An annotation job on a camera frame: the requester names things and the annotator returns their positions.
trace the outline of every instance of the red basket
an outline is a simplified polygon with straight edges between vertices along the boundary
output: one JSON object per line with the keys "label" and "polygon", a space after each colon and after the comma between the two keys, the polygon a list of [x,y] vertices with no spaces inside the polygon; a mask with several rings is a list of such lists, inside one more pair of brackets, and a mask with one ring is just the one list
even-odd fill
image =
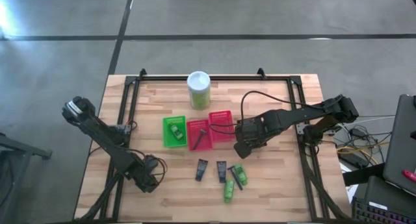
{"label": "red basket", "polygon": [[[233,116],[231,116],[231,111],[225,110],[225,111],[219,111],[219,112],[211,112],[209,113],[209,124],[233,124]],[[215,130],[222,131],[222,132],[234,132],[234,126],[228,126],[228,127],[218,127],[218,126],[212,126]],[[215,132],[211,130],[211,133],[213,135],[213,141],[214,142],[227,142],[232,141],[235,139],[234,134],[222,134],[219,132]]]}
{"label": "red basket", "polygon": [[[201,129],[207,132],[205,136],[202,136],[200,143],[194,150],[195,143],[201,134]],[[208,119],[188,121],[187,122],[187,134],[188,134],[188,149],[189,151],[204,151],[213,149],[213,136],[209,130]]]}

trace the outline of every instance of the green cylindrical container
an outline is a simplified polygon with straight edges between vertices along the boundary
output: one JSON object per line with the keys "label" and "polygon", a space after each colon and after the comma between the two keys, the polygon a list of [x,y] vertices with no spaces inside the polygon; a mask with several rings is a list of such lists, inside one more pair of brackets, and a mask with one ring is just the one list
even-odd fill
{"label": "green cylindrical container", "polygon": [[224,202],[230,203],[234,194],[234,181],[228,179],[224,188]]}
{"label": "green cylindrical container", "polygon": [[235,173],[237,174],[237,177],[239,178],[239,181],[242,185],[247,185],[247,175],[244,172],[244,169],[242,168],[241,164],[236,164],[234,166]]}
{"label": "green cylindrical container", "polygon": [[192,72],[187,79],[190,105],[196,110],[209,107],[211,80],[209,75],[202,71]]}

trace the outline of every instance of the plastic basket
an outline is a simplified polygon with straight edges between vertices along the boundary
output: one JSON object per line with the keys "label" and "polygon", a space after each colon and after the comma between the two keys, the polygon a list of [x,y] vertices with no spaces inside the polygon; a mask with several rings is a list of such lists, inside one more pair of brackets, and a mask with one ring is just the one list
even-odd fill
{"label": "plastic basket", "polygon": [[[209,124],[221,124],[221,125],[228,125],[233,123],[233,116],[231,115],[231,111],[219,111],[219,112],[211,112],[209,113]],[[228,127],[216,127],[212,126],[212,128],[222,131],[222,132],[234,132],[234,126]],[[213,136],[213,142],[227,142],[232,141],[235,139],[234,134],[222,134],[219,132],[211,131]]]}
{"label": "plastic basket", "polygon": [[[183,134],[178,140],[169,128],[169,123],[173,123]],[[187,127],[184,116],[163,118],[163,146],[165,147],[182,147],[188,144]]]}
{"label": "plastic basket", "polygon": [[[197,148],[194,150],[195,143],[200,137],[201,130],[204,130],[206,133],[204,136],[202,136],[201,141],[199,142]],[[213,149],[213,137],[212,132],[209,130],[208,119],[188,121],[187,131],[189,151],[204,151]]]}

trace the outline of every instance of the green bottle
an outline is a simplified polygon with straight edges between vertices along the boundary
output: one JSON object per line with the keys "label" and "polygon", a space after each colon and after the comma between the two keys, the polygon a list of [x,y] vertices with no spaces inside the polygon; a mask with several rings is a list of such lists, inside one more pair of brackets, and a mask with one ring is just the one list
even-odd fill
{"label": "green bottle", "polygon": [[239,181],[242,185],[247,185],[247,175],[244,172],[244,169],[242,168],[241,164],[236,164],[234,166],[235,173],[237,174],[237,177],[239,178]]}
{"label": "green bottle", "polygon": [[224,202],[230,203],[233,198],[234,193],[234,181],[227,179],[226,185],[224,187]]}
{"label": "green bottle", "polygon": [[176,140],[180,140],[183,137],[182,132],[178,129],[178,127],[176,127],[176,125],[174,125],[173,123],[169,123],[169,129],[170,131],[174,134],[174,136],[176,137]]}

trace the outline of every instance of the green tube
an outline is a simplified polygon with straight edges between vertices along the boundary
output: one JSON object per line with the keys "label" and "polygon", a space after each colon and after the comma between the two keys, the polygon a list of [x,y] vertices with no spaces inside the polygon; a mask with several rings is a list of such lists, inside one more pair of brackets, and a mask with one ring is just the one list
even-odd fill
{"label": "green tube", "polygon": [[230,203],[234,193],[234,181],[228,179],[224,187],[224,202]]}
{"label": "green tube", "polygon": [[237,174],[237,177],[239,178],[239,181],[242,185],[247,185],[247,175],[244,172],[244,169],[242,168],[241,164],[236,164],[234,166],[235,173]]}

